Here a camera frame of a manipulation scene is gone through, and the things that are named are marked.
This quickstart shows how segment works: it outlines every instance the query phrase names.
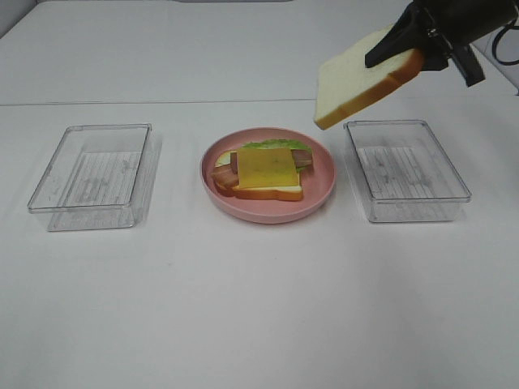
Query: clear plastic container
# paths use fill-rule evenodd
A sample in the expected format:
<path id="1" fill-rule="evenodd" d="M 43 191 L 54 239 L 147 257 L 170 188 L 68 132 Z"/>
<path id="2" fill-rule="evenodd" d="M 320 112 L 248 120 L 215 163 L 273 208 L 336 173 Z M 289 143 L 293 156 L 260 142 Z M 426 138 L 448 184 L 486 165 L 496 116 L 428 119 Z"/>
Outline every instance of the clear plastic container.
<path id="1" fill-rule="evenodd" d="M 149 124 L 66 129 L 29 203 L 47 230 L 120 229 L 148 210 L 158 162 Z"/>
<path id="2" fill-rule="evenodd" d="M 346 164 L 373 223 L 450 221 L 470 191 L 424 121 L 348 122 Z"/>

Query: lettuce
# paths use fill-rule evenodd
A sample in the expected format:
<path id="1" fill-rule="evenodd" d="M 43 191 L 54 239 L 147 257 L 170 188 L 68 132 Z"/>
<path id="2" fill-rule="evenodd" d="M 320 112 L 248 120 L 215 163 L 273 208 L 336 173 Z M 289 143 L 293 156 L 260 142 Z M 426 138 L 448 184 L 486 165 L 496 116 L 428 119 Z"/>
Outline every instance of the lettuce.
<path id="1" fill-rule="evenodd" d="M 290 150 L 308 150 L 311 148 L 305 143 L 295 139 L 267 139 L 263 142 L 249 142 L 242 147 L 246 148 L 289 148 Z"/>

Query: cheese slice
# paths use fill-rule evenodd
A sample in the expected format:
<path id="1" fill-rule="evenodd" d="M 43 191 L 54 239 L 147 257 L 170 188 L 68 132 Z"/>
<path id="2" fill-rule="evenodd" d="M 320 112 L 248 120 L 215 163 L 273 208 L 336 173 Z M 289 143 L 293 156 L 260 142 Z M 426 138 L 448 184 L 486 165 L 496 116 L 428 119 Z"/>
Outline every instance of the cheese slice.
<path id="1" fill-rule="evenodd" d="M 299 185 L 299 176 L 289 148 L 241 147 L 237 153 L 240 188 Z"/>

